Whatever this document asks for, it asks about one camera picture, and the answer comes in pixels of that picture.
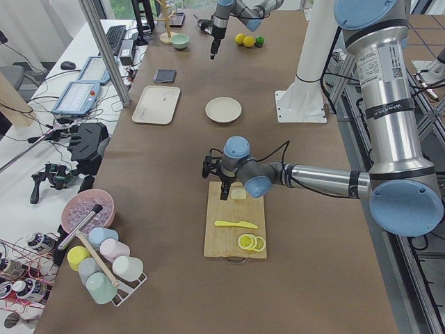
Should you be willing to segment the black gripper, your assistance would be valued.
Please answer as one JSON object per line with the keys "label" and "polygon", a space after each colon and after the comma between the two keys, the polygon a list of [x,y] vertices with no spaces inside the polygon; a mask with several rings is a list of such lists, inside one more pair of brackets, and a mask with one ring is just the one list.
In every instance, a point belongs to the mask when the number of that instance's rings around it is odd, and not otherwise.
{"label": "black gripper", "polygon": [[230,192],[230,186],[235,182],[235,175],[226,175],[224,172],[220,172],[220,180],[222,182],[220,188],[220,199],[227,200]]}
{"label": "black gripper", "polygon": [[216,54],[212,52],[218,52],[220,43],[225,38],[225,34],[226,34],[226,28],[213,26],[211,34],[213,36],[213,42],[211,44],[211,54],[210,54],[211,60],[215,59]]}

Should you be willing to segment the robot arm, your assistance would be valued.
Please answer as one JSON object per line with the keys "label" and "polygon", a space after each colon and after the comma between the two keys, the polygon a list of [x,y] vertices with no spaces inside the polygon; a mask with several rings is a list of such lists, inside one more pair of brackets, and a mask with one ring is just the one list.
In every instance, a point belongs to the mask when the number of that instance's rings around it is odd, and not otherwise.
{"label": "robot arm", "polygon": [[210,59],[213,60],[218,53],[221,41],[225,38],[230,16],[241,21],[250,31],[255,31],[272,11],[283,4],[283,0],[265,0],[253,7],[248,7],[243,1],[220,0],[214,14],[210,19],[211,44]]}
{"label": "robot arm", "polygon": [[302,187],[325,196],[366,199],[373,220],[392,234],[418,237],[434,230],[444,205],[435,167],[422,153],[403,58],[409,11],[408,1],[315,1],[295,81],[276,92],[280,122],[320,122],[323,112],[314,102],[342,36],[359,81],[357,141],[371,165],[368,171],[261,163],[245,138],[233,136],[222,157],[207,157],[203,165],[204,175],[213,173],[222,181],[220,197],[228,197],[235,181],[255,198],[275,184]]}

